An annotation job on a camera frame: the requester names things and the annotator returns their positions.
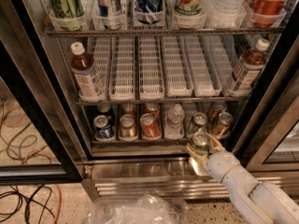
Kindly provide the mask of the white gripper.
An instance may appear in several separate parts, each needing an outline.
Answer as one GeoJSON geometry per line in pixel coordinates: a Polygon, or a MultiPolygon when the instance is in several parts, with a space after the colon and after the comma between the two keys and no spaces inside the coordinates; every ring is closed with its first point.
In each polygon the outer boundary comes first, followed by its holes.
{"type": "Polygon", "coordinates": [[[187,151],[190,156],[203,168],[206,168],[209,175],[213,177],[217,182],[221,182],[223,178],[231,172],[240,161],[234,154],[228,151],[224,151],[225,148],[221,142],[213,135],[207,134],[210,139],[210,155],[206,150],[196,150],[190,144],[187,145],[187,151]]]}

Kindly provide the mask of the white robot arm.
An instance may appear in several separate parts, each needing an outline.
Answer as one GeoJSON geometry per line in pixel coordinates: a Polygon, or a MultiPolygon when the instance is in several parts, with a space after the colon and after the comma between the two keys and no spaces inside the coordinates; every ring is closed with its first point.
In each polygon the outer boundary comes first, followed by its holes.
{"type": "Polygon", "coordinates": [[[279,186],[260,182],[212,135],[196,132],[186,146],[196,172],[223,184],[229,199],[249,224],[299,224],[299,206],[279,186]]]}

